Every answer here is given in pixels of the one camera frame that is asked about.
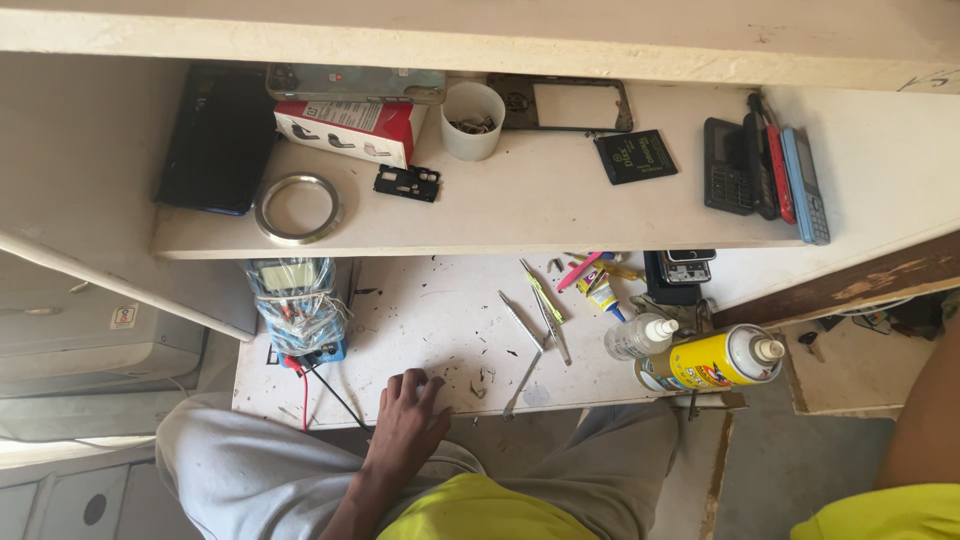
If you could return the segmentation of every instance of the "metal ring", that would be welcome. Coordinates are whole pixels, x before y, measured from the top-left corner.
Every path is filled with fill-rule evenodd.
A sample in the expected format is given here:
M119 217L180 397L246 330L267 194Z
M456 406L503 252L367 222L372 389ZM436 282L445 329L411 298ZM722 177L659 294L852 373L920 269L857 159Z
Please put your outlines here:
M302 234L290 234L285 233L273 225L267 220L266 207L270 205L270 201L274 198L281 189L284 187L295 184L297 182L308 182L311 184L318 185L326 190L327 194L330 196L330 215L327 216L326 221L323 224L310 231L308 233ZM337 195L337 188L330 183L326 178L311 174L311 173L292 173L289 174L273 184L269 185L256 197L256 209L254 210L254 215L256 216L256 224L260 226L260 231L263 231L268 238L276 242L277 244L283 244L287 246L302 246L304 244L311 244L320 240L324 236L327 236L337 227L337 224L344 217L344 205L340 202L340 196Z

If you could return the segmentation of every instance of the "yellow shirt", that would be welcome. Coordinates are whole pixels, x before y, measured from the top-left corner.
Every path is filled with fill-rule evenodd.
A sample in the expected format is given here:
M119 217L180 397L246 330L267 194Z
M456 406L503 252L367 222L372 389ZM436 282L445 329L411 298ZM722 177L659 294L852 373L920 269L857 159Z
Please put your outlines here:
M596 540L553 504L462 474L417 499L377 540Z
M790 531L791 540L957 540L960 484L929 483L847 497Z

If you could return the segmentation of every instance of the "leg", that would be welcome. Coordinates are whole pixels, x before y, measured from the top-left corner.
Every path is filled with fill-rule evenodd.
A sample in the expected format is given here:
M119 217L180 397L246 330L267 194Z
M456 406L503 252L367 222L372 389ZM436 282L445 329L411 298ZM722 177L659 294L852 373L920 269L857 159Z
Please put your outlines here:
M677 448L663 401L593 408L565 447L508 489L572 514L603 540L646 537Z
M156 466L207 539L315 539L363 459L229 410L228 393L178 405L156 431ZM440 480L415 479L404 497Z

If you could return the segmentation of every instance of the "oneplus box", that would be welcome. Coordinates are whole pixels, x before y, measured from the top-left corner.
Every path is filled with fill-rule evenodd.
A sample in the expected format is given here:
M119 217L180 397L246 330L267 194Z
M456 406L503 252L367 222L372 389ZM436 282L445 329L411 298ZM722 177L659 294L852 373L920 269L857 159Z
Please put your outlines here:
M426 105L281 101L276 127L300 144L405 169Z

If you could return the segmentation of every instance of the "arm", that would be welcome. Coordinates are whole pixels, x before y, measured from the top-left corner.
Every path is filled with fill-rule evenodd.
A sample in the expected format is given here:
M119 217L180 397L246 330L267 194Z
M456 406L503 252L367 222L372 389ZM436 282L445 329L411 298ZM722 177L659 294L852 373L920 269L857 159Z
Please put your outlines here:
M426 385L417 397L417 386ZM319 540L368 540L380 516L399 496L450 429L451 407L430 429L433 404L444 380L427 382L421 369L408 369L387 380L380 392L376 430L363 467L347 489L337 511Z
M897 421L875 489L918 483L960 483L960 316L914 382Z

